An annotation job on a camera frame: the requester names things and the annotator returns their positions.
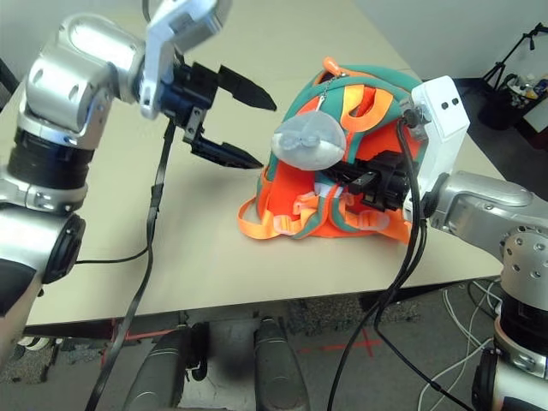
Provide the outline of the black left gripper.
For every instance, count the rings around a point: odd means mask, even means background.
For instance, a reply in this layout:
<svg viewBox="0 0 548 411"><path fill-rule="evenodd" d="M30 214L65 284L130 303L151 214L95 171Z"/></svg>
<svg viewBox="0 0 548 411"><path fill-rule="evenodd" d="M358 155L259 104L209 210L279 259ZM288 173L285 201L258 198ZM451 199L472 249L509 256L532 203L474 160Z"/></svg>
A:
<svg viewBox="0 0 548 411"><path fill-rule="evenodd" d="M161 113L168 119L165 135L184 130L184 142L192 142L191 153L223 167L253 170L263 164L248 152L229 143L218 144L203 137L206 112L212 107L217 88L253 108L276 111L271 95L261 86L234 70L220 66L218 72L199 64L176 61L173 81L164 84Z"/></svg>

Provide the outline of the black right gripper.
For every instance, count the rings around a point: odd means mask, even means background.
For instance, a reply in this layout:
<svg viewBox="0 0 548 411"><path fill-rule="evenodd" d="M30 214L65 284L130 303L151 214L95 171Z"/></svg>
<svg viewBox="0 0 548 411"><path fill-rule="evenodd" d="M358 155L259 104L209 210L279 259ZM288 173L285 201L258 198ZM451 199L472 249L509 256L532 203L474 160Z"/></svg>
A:
<svg viewBox="0 0 548 411"><path fill-rule="evenodd" d="M349 191L362 191L361 203L378 211L395 211L402 207L408 192L408 177L401 169L401 152L383 151L368 160L356 159L354 165L334 165L321 173Z"/></svg>

